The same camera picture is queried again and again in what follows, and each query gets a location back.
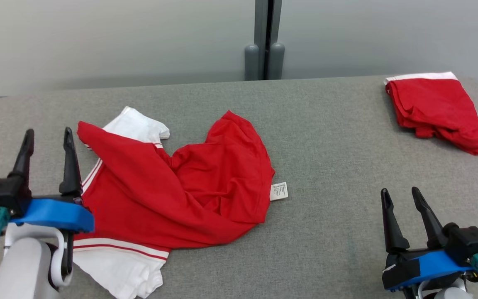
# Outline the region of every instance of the gray table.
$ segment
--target gray table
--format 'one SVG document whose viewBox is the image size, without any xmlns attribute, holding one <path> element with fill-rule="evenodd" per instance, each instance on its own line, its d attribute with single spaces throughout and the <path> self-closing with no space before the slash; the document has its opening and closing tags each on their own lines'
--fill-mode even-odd
<svg viewBox="0 0 478 299">
<path fill-rule="evenodd" d="M 461 79 L 478 111 L 478 82 Z M 167 152 L 202 142 L 226 110 L 263 139 L 274 182 L 288 199 L 267 222 L 226 246 L 175 250 L 150 298 L 402 298 L 381 284 L 385 246 L 379 192 L 390 190 L 413 248 L 426 236 L 410 188 L 421 189 L 442 224 L 478 226 L 478 157 L 418 140 L 395 121 L 382 76 L 205 83 L 38 93 L 0 99 L 0 176 L 12 168 L 25 129 L 36 131 L 30 187 L 57 190 L 65 126 L 105 125 L 132 106 L 171 129 Z M 96 157 L 77 142 L 83 175 Z M 468 286 L 478 298 L 478 284 Z M 66 298 L 110 298 L 76 269 Z"/>
</svg>

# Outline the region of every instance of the white clothing tag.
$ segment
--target white clothing tag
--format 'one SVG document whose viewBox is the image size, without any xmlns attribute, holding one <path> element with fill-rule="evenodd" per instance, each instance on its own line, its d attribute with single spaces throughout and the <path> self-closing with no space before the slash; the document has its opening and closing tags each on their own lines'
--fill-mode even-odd
<svg viewBox="0 0 478 299">
<path fill-rule="evenodd" d="M 275 201 L 277 199 L 286 199 L 288 196 L 287 182 L 281 182 L 271 186 L 271 201 Z"/>
</svg>

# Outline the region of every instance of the robotic arm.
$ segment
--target robotic arm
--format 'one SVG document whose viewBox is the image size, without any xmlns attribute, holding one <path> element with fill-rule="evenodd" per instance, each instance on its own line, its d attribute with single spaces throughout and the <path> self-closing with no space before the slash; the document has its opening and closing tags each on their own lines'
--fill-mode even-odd
<svg viewBox="0 0 478 299">
<path fill-rule="evenodd" d="M 93 231 L 90 211 L 82 206 L 81 176 L 73 142 L 64 135 L 64 179 L 59 195 L 33 196 L 29 164 L 34 131 L 27 130 L 14 169 L 0 178 L 0 235 L 7 226 L 0 265 L 0 298 L 57 299 L 73 274 L 73 236 Z M 44 242 L 55 238 L 57 244 Z"/>
<path fill-rule="evenodd" d="M 442 227 L 417 187 L 412 188 L 417 210 L 427 232 L 427 248 L 409 250 L 393 213 L 387 189 L 381 191 L 387 265 L 383 286 L 401 291 L 406 299 L 471 299 L 466 280 L 478 282 L 478 228 Z M 423 296 L 423 291 L 436 292 Z"/>
</svg>

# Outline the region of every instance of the white fabric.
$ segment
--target white fabric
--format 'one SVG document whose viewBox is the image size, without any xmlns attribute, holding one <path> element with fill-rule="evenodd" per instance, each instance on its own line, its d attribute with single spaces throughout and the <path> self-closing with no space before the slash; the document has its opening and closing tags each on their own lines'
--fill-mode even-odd
<svg viewBox="0 0 478 299">
<path fill-rule="evenodd" d="M 455 74 L 452 72 L 445 72 L 445 73 L 421 73 L 421 74 L 404 74 L 400 76 L 390 76 L 385 78 L 385 85 L 390 81 L 394 80 L 405 80 L 405 79 L 453 79 L 458 80 Z"/>
<path fill-rule="evenodd" d="M 74 252 L 73 261 L 118 299 L 146 298 L 163 284 L 160 269 L 165 260 L 95 249 Z"/>
<path fill-rule="evenodd" d="M 169 138 L 169 129 L 131 107 L 104 127 L 123 137 L 154 143 Z M 102 165 L 101 159 L 83 182 L 85 192 Z M 163 284 L 160 269 L 169 253 L 128 242 L 87 239 L 74 242 L 73 261 L 118 299 L 146 298 Z"/>
</svg>

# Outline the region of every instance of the white stripe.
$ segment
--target white stripe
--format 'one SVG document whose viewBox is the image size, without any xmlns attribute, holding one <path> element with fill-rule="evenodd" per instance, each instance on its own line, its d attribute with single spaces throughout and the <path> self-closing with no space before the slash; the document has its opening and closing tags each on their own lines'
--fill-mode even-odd
<svg viewBox="0 0 478 299">
<path fill-rule="evenodd" d="M 93 178 L 95 178 L 95 175 L 97 174 L 97 172 L 101 168 L 101 165 L 102 165 L 102 160 L 98 159 L 97 163 L 95 163 L 95 166 L 93 167 L 90 174 L 88 174 L 88 176 L 86 176 L 86 179 L 84 180 L 85 184 L 82 186 L 82 193 L 83 194 L 84 194 L 84 192 L 86 192 L 88 187 L 90 187 L 91 182 L 93 181 Z"/>
<path fill-rule="evenodd" d="M 84 250 L 93 250 L 97 248 L 108 248 L 111 250 L 120 250 L 120 251 L 125 251 L 121 248 L 113 248 L 113 247 L 108 247 L 108 246 L 100 246 L 101 244 L 106 244 L 106 245 L 114 245 L 114 246 L 120 246 L 122 248 L 127 248 L 128 251 L 133 250 L 139 250 L 141 252 L 147 253 L 147 254 L 152 254 L 156 255 L 158 257 L 164 257 L 167 259 L 169 257 L 169 253 L 167 251 L 161 251 L 161 250 L 156 250 L 152 248 L 148 248 L 142 245 L 134 244 L 134 243 L 129 243 L 125 241 L 119 241 L 119 240 L 114 240 L 114 239 L 108 239 L 108 238 L 90 238 L 90 239 L 84 239 L 84 240 L 75 240 L 73 242 L 73 246 L 87 246 L 87 245 L 97 245 L 94 247 L 89 247 L 89 248 L 75 248 L 74 251 L 84 251 Z"/>
<path fill-rule="evenodd" d="M 445 72 L 445 73 L 421 73 L 421 74 L 405 74 L 405 75 L 400 75 L 400 76 L 390 76 L 388 78 L 385 78 L 385 85 L 389 83 L 390 81 L 394 80 L 404 80 L 404 79 L 434 79 L 434 80 L 440 80 L 440 79 L 453 79 L 453 80 L 458 80 L 455 74 L 452 72 Z"/>
</svg>

